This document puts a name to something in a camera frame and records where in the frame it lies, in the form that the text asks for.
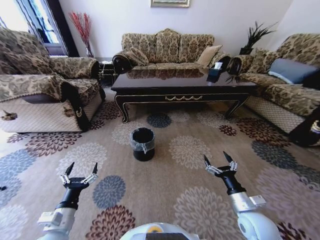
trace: trash can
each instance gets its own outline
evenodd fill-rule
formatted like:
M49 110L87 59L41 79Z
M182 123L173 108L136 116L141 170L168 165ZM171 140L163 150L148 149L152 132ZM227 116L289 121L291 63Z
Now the trash can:
M130 144L135 159L146 162L155 155L155 133L146 127L139 127L130 134Z

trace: carpet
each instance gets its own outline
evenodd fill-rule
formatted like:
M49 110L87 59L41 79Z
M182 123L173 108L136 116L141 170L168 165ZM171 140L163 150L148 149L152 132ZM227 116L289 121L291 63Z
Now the carpet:
M88 132L1 133L0 239L34 240L37 220L53 211L65 189L59 174L75 162L72 176L87 176L98 162L98 179L85 189L71 240L116 240L152 222L176 224L207 240L242 240L223 181L205 171L238 162L237 180L249 196L263 195L261 211L285 240L320 235L319 149L298 147L245 108L226 120L228 106L129 105L121 122L113 101L96 113ZM134 159L129 134L155 132L155 156Z

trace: black coffee table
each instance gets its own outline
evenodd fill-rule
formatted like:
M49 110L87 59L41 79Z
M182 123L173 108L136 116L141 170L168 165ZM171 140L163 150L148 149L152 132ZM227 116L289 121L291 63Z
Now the black coffee table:
M120 74L111 88L123 123L129 119L125 104L235 101L225 114L230 118L255 89L253 82L227 72L211 75L208 69L131 70Z

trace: throw pillow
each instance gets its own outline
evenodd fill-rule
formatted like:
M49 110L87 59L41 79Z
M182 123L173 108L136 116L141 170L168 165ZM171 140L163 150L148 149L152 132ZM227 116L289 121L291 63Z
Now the throw pillow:
M257 49L248 73L266 74L271 67L271 64L280 57L281 56L277 52L268 51L262 48Z
M50 59L41 55L29 54L15 54L5 52L8 60L22 73L22 74L52 74L50 68Z
M134 54L134 56L137 59L139 59L142 66L148 66L149 60L148 60L147 56L142 51L140 51L139 49L137 49L135 47L131 47L130 50Z
M320 90L320 69L306 76L302 83L303 87Z
M208 66L212 58L217 54L217 52L222 48L222 45L218 46L207 46L205 50L201 53L199 59L196 61L198 64Z
M284 80L287 84L301 84L306 76L317 70L315 66L278 58L272 63L268 74Z

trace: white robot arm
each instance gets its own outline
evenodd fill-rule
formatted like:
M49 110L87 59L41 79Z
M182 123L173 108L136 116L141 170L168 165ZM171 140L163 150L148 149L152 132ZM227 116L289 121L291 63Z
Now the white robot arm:
M43 212L37 222L44 225L43 231L46 232L46 235L38 240L69 239L69 233L75 222L80 193L98 178L98 163L95 164L92 174L89 176L69 178L74 164L75 162L66 169L64 174L60 175L62 184L66 189L62 201L55 207L54 211Z
M233 210L238 216L240 231L248 240L281 240L275 223L256 211L258 207L265 205L266 201L261 195L248 197L246 189L235 178L237 162L226 152L223 153L229 166L214 167L204 156L205 169L224 181L227 194L232 200Z

